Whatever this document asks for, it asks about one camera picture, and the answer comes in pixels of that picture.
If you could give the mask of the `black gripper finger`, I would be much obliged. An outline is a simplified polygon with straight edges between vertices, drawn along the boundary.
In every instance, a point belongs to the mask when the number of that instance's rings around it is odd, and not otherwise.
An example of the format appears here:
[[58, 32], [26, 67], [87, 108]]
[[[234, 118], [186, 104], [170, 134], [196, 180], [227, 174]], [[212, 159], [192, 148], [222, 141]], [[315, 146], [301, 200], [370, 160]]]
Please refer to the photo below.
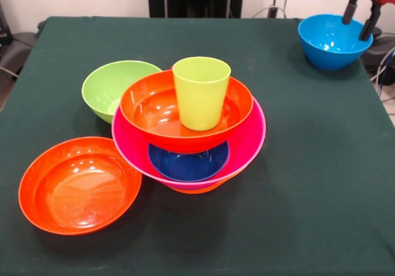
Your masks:
[[349, 0], [347, 6], [346, 6], [346, 10], [344, 11], [343, 14], [343, 19], [342, 22], [345, 25], [348, 25], [351, 23], [352, 18], [355, 14], [355, 11], [357, 9], [357, 1], [358, 0]]
[[361, 41], [367, 41], [370, 38], [370, 35], [372, 34], [381, 15], [381, 4], [377, 0], [372, 0], [372, 6], [370, 10], [371, 15], [365, 21], [365, 24], [359, 35], [359, 40]]

